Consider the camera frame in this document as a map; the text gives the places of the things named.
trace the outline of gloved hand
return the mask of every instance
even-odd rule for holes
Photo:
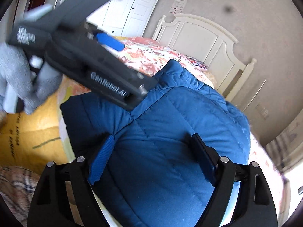
[[[37,19],[48,11],[49,6],[45,6],[27,14],[27,17],[31,20]],[[23,100],[25,113],[32,114],[59,88],[61,81],[62,74],[45,62],[33,85],[24,51],[6,43],[0,44],[0,110],[3,110],[7,84],[10,84]]]

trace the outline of bed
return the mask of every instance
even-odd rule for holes
[[[160,19],[152,39],[119,38],[124,44],[122,52],[111,51],[128,67],[153,76],[169,59],[177,60],[197,79],[215,88],[227,101],[231,101],[251,74],[256,59],[246,66],[233,54],[238,40],[216,23],[190,14],[175,14],[171,23]],[[88,89],[65,78],[58,91],[58,104],[71,95],[89,92]],[[74,159],[65,124],[60,112],[60,136],[69,160]],[[283,179],[272,161],[251,134],[249,162],[257,161],[271,189],[277,215],[282,202]],[[121,226],[109,214],[100,201],[99,205],[111,226]]]

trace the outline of blue quilted fabric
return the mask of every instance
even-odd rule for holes
[[[157,86],[132,112],[88,93],[62,104],[62,114],[76,155],[102,134],[114,136],[114,151],[93,190],[124,227],[194,226],[213,187],[192,156],[190,137],[198,133],[220,156],[246,164],[248,121],[175,60],[154,78]],[[235,184],[227,212],[237,193]]]

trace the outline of wall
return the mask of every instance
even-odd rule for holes
[[[12,30],[17,3],[18,0],[13,0],[0,21],[0,43],[6,40]]]
[[[159,0],[144,32],[151,37],[174,0]],[[284,130],[303,108],[303,19],[291,0],[188,0],[183,13],[210,19],[230,31],[239,43],[235,55],[247,64],[258,60],[252,75],[233,100],[240,109],[266,78],[246,109],[252,128],[266,145]],[[268,109],[264,120],[255,109]]]
[[[29,4],[29,0],[19,0],[18,6],[16,9],[15,23],[23,20],[24,11],[27,10],[28,4]]]
[[[289,172],[303,163],[303,110],[265,149],[281,173]]]

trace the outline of door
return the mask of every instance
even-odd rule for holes
[[[101,28],[113,36],[121,36],[134,0],[111,0]]]
[[[109,7],[109,3],[110,2],[105,3],[103,6],[98,8],[91,15],[89,15],[86,18],[86,21],[91,23],[91,24],[94,24],[94,25],[98,26],[98,28],[101,29],[102,25],[103,25],[105,15],[106,15],[106,12],[107,12],[107,9]]]
[[[141,37],[158,0],[135,0],[122,31],[123,37]]]

